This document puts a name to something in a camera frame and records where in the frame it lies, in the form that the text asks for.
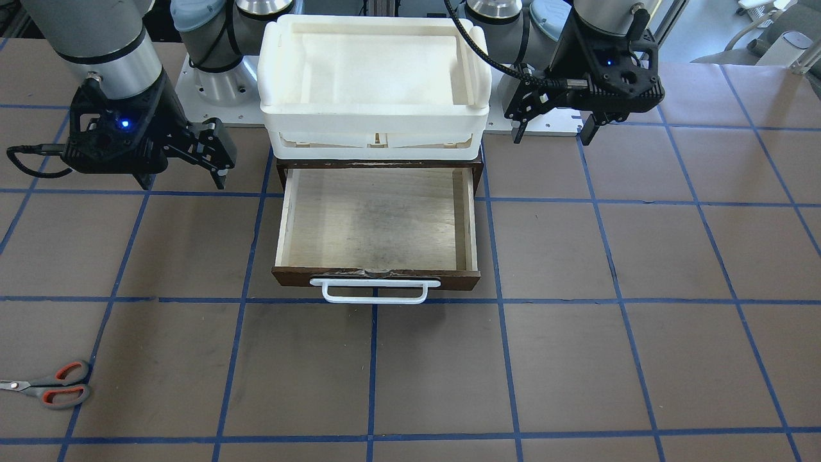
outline tiled surface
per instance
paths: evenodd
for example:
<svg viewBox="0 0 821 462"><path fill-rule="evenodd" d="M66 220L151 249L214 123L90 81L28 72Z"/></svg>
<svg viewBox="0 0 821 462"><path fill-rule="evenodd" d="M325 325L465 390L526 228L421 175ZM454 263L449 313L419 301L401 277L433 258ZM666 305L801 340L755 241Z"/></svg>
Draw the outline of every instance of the tiled surface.
<svg viewBox="0 0 821 462"><path fill-rule="evenodd" d="M0 142L58 138L50 48L0 65ZM149 193L4 164L0 377L85 358L94 394L0 391L0 460L817 460L821 104L772 69L664 72L663 111L591 146L489 137L483 278L417 307L274 281L260 129L231 129L224 192L182 162Z"/></svg>
<svg viewBox="0 0 821 462"><path fill-rule="evenodd" d="M670 462L771 462L794 460L784 435L664 437Z"/></svg>

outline drawer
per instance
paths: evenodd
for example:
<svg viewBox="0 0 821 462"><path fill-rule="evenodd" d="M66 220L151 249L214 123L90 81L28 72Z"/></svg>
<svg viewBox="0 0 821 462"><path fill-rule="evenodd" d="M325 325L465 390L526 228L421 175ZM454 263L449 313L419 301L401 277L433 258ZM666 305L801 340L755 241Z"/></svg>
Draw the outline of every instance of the drawer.
<svg viewBox="0 0 821 462"><path fill-rule="evenodd" d="M421 303L479 281L471 168L288 169L273 275L329 302ZM332 287L409 287L413 298L340 298Z"/></svg>

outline white plastic bin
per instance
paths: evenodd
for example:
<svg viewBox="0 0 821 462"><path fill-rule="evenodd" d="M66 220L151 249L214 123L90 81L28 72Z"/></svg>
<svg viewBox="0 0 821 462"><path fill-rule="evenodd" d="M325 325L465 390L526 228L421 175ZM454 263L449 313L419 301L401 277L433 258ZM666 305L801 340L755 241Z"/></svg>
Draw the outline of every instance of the white plastic bin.
<svg viewBox="0 0 821 462"><path fill-rule="evenodd" d="M279 159L473 159L492 81L450 19L302 15L266 26L258 78Z"/></svg>

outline gray chair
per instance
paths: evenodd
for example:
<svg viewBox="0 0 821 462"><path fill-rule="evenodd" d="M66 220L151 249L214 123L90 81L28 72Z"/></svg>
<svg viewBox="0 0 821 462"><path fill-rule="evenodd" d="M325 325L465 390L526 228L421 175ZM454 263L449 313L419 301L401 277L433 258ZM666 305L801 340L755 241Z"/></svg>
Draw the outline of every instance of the gray chair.
<svg viewBox="0 0 821 462"><path fill-rule="evenodd" d="M784 32L790 30L797 30L813 41L821 39L821 0L798 0L796 5L787 8L761 36L750 41L745 48L711 54L693 62L753 66ZM821 98L821 61L812 66L807 79Z"/></svg>

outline scissors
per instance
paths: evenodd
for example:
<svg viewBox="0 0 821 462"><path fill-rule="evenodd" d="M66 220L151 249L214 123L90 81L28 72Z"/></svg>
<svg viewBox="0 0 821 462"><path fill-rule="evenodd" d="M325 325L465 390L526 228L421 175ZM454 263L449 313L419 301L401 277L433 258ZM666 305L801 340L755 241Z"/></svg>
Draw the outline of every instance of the scissors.
<svg viewBox="0 0 821 462"><path fill-rule="evenodd" d="M41 377L29 381L6 381L0 380L0 390L19 391L23 395L37 396L40 403L47 409L68 409L77 406L91 394L91 388L83 383L78 383L89 375L89 364L85 361L75 361L61 367L53 376ZM54 402L60 395L79 395L73 400Z"/></svg>

